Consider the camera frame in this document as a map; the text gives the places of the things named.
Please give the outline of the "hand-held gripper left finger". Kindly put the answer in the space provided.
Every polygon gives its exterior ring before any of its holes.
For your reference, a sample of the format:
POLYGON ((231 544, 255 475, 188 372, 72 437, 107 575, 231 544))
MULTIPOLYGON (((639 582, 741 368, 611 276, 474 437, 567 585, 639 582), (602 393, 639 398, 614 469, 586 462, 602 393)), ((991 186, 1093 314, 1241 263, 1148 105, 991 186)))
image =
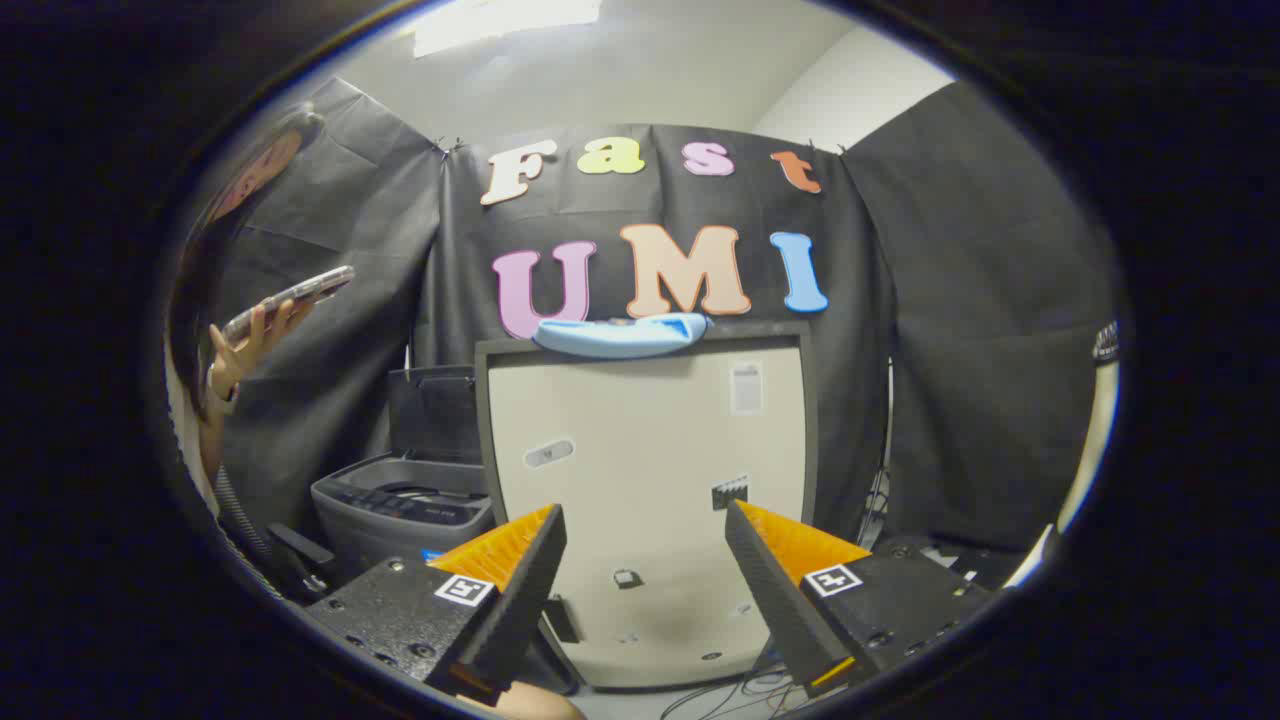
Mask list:
POLYGON ((493 706, 538 629, 567 544, 548 503, 431 561, 388 557, 306 607, 390 670, 493 706))

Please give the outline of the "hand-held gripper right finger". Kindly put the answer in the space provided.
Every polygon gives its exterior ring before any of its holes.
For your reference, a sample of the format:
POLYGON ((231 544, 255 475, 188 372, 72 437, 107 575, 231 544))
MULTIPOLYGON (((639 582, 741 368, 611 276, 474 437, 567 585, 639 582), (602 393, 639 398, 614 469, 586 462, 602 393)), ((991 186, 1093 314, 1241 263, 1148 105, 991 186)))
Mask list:
POLYGON ((915 544, 873 553, 740 498, 724 541, 794 683, 817 698, 933 650, 993 594, 915 544))

